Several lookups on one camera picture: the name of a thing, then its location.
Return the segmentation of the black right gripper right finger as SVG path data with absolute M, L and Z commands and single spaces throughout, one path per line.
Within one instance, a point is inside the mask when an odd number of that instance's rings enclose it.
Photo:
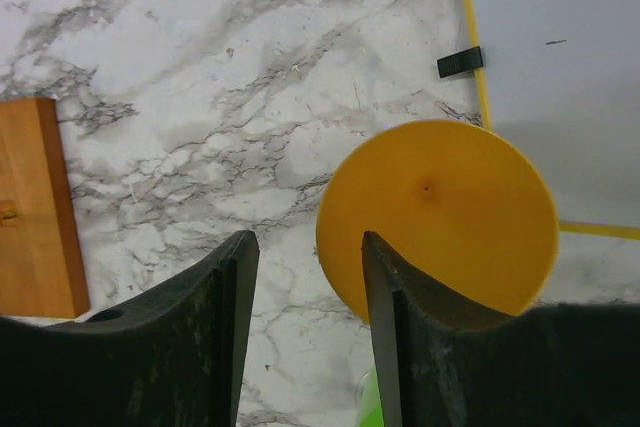
M 639 308 L 559 304 L 510 316 L 362 240 L 388 426 L 635 426 Z

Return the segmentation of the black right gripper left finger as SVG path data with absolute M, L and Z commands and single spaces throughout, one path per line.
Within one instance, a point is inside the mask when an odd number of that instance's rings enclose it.
M 232 234 L 155 287 L 83 322 L 1 322 L 5 426 L 232 426 L 259 246 Z

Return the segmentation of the green plastic wine glass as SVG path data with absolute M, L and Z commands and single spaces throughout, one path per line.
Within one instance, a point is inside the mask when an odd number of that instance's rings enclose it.
M 384 427 L 376 369 L 371 367 L 356 388 L 357 417 L 355 427 Z

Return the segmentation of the yellow plastic wine glass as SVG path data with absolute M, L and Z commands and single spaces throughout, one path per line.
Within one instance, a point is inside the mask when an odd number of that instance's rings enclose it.
M 361 253 L 368 232 L 456 293 L 510 316 L 537 297 L 559 243 L 552 195 L 528 158 L 490 131 L 451 120 L 375 135 L 324 190 L 319 263 L 362 320 L 369 317 Z

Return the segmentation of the wooden rack base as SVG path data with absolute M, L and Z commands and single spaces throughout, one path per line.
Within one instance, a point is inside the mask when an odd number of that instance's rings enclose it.
M 73 318 L 89 307 L 55 102 L 3 102 L 1 313 Z

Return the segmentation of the yellow-framed whiteboard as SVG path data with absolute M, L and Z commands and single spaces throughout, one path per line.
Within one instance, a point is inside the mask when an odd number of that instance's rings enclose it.
M 639 0 L 462 0 L 486 128 L 519 148 L 564 231 L 639 236 Z

